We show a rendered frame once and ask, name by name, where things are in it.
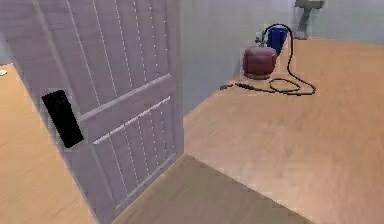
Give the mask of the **blue cylinder canister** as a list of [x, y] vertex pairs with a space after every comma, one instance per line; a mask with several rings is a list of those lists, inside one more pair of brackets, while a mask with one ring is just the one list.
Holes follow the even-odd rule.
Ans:
[[268, 31], [267, 46], [274, 49], [280, 55], [284, 46], [288, 30], [285, 27], [272, 27]]

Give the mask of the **pale purple room door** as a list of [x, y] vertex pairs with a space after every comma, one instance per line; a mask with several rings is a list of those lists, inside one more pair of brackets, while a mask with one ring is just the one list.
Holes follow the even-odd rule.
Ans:
[[[97, 224], [183, 152], [180, 0], [0, 0], [0, 36]], [[66, 148], [41, 99], [64, 90]]]

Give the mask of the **dark red round tank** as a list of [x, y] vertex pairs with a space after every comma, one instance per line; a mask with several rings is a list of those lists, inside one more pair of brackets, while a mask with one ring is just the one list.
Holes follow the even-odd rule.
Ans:
[[252, 46], [245, 50], [243, 71], [247, 78], [266, 80], [275, 69], [277, 53], [273, 48]]

